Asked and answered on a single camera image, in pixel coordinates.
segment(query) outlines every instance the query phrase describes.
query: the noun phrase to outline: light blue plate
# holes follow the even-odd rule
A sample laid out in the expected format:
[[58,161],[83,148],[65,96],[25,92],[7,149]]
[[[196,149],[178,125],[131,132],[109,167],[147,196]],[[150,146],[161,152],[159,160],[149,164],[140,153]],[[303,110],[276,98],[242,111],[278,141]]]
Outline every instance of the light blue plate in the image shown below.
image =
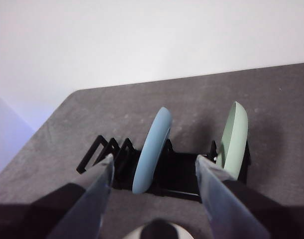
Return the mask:
[[152,184],[158,158],[172,125],[172,115],[165,107],[158,111],[147,134],[140,158],[137,163],[132,192],[144,193]]

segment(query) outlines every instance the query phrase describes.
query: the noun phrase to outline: mint green plate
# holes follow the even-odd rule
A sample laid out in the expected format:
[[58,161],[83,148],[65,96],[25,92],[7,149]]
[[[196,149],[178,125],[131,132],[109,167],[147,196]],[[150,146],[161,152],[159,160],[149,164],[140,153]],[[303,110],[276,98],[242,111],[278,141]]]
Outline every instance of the mint green plate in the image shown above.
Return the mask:
[[217,165],[224,168],[232,177],[238,178],[248,134],[248,116],[244,107],[234,102],[223,131],[217,157]]

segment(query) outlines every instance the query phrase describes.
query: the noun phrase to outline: white wall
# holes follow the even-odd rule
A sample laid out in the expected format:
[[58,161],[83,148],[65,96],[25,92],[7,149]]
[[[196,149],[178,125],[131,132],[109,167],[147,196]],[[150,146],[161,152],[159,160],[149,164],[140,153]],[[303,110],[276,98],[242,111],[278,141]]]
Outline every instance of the white wall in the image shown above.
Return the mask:
[[69,93],[304,62],[304,0],[0,0],[0,97],[37,130]]
[[0,172],[34,131],[0,98]]

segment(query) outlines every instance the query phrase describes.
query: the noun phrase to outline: table surface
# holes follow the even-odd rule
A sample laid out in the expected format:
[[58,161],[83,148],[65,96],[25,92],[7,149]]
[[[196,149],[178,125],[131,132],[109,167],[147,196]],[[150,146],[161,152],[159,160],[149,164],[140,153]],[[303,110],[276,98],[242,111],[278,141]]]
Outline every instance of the table surface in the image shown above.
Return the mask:
[[[29,203],[76,177],[98,134],[141,148],[160,107],[173,115],[174,150],[219,145],[229,109],[248,113],[248,186],[285,205],[304,205],[304,63],[79,90],[69,95],[0,174],[0,203]],[[120,238],[153,218],[210,238],[200,203],[113,190],[101,238]]]

